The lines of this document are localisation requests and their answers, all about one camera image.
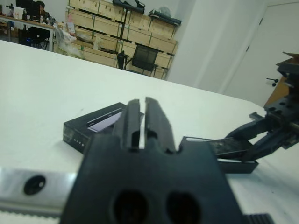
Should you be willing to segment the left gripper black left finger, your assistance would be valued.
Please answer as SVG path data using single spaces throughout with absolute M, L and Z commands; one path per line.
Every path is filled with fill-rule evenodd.
M 114 124 L 113 136 L 120 140 L 121 149 L 138 149 L 140 128 L 143 114 L 140 113 L 140 102 L 133 99 L 122 111 Z

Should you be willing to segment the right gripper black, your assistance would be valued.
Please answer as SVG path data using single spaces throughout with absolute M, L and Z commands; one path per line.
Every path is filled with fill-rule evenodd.
M 280 147 L 288 149 L 299 142 L 299 78 L 288 77 L 284 84 L 288 87 L 288 95 L 265 106 L 264 117 L 254 112 L 249 115 L 252 122 L 241 125 L 226 136 L 227 144 L 250 145 L 249 140 L 266 133 L 249 148 L 244 161 L 255 161 Z

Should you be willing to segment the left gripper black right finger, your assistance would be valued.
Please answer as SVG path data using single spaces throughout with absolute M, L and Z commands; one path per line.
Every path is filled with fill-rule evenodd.
M 176 152 L 171 124 L 159 102 L 153 98 L 145 99 L 145 148 L 155 148 L 165 154 Z

